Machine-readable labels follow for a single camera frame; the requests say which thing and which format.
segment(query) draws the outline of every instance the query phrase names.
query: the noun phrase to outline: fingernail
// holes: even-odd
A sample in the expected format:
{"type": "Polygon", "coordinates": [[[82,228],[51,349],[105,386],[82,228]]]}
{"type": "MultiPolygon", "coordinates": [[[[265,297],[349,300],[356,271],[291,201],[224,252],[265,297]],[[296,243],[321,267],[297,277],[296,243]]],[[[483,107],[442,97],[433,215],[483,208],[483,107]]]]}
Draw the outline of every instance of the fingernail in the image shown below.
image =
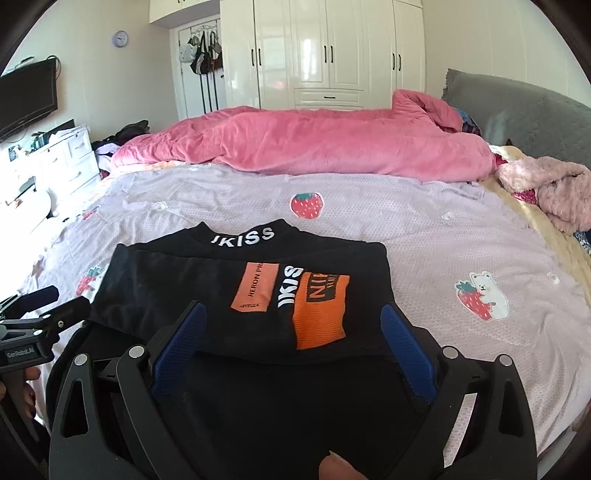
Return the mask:
{"type": "Polygon", "coordinates": [[[351,470],[355,470],[353,468],[353,465],[351,465],[347,460],[345,460],[343,457],[341,457],[340,455],[332,452],[331,450],[329,450],[329,453],[331,455],[331,457],[336,461],[339,462],[341,465],[350,468],[351,470]]]}
{"type": "Polygon", "coordinates": [[[25,395],[25,403],[27,405],[29,405],[30,407],[34,407],[35,406],[35,397],[33,395],[31,395],[30,393],[27,393],[25,395]]]}

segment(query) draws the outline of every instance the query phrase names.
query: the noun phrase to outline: strawberry print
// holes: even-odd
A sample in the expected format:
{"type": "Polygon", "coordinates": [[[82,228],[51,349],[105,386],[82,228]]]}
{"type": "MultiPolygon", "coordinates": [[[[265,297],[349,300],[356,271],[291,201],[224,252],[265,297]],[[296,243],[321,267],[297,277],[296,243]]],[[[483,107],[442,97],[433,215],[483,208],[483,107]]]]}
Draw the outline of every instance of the strawberry print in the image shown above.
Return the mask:
{"type": "Polygon", "coordinates": [[[480,297],[482,297],[482,293],[477,291],[471,282],[461,281],[456,284],[456,294],[457,298],[482,320],[488,322],[492,319],[490,305],[481,302],[480,297]]]}
{"type": "Polygon", "coordinates": [[[78,282],[76,296],[81,296],[85,291],[94,291],[94,288],[90,284],[96,280],[96,277],[98,277],[102,271],[103,269],[100,267],[91,268],[88,271],[88,275],[84,275],[84,277],[78,282]]]}
{"type": "Polygon", "coordinates": [[[324,202],[318,193],[300,193],[291,199],[291,211],[307,220],[318,218],[323,206],[324,202]]]}

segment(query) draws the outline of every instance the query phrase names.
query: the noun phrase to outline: pink comforter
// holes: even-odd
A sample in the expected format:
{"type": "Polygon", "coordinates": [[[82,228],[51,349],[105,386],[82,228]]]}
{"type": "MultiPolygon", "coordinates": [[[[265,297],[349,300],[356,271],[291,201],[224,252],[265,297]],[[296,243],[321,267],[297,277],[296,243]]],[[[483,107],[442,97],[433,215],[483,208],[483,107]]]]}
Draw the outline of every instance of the pink comforter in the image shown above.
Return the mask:
{"type": "Polygon", "coordinates": [[[392,109],[225,109],[126,143],[115,167],[213,161],[266,174],[378,173],[421,181],[472,181],[493,171],[487,143],[464,134],[460,115],[424,93],[397,90],[392,109]]]}

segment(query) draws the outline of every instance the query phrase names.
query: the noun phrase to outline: clothes pile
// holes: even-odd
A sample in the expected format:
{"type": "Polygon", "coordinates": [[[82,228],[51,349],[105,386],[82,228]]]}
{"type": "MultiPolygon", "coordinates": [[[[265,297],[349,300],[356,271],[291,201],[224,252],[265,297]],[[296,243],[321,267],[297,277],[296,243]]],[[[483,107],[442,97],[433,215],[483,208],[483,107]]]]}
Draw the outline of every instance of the clothes pile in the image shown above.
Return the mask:
{"type": "MultiPolygon", "coordinates": [[[[284,220],[120,244],[63,358],[122,355],[193,300],[207,310],[199,353],[158,407],[204,478],[275,479],[286,465],[286,478],[316,478],[329,451],[368,478],[394,467],[427,404],[409,395],[382,334],[394,301],[384,245],[284,220]]],[[[50,417],[63,375],[51,372],[50,417]]]]}
{"type": "Polygon", "coordinates": [[[591,171],[584,165],[525,155],[498,161],[495,175],[509,193],[539,205],[561,232],[591,229],[591,171]]]}
{"type": "Polygon", "coordinates": [[[129,140],[150,133],[147,120],[125,125],[115,135],[110,135],[104,140],[92,142],[92,150],[95,152],[96,162],[101,170],[101,178],[107,177],[111,171],[111,158],[129,140]]]}

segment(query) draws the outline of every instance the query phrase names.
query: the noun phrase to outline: finger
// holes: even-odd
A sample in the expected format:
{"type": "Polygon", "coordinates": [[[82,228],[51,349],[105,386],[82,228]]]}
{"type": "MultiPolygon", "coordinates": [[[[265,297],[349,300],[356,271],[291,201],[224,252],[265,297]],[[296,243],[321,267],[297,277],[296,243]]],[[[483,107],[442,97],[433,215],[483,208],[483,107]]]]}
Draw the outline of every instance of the finger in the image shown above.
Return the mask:
{"type": "Polygon", "coordinates": [[[330,452],[318,469],[319,480],[367,480],[349,462],[330,452]]]}
{"type": "Polygon", "coordinates": [[[41,370],[37,367],[29,367],[25,369],[25,380],[39,380],[41,370]]]}
{"type": "Polygon", "coordinates": [[[27,405],[35,407],[35,391],[28,383],[25,383],[24,397],[27,405]]]}
{"type": "Polygon", "coordinates": [[[25,415],[32,420],[37,415],[37,411],[35,408],[27,406],[25,407],[25,415]]]}

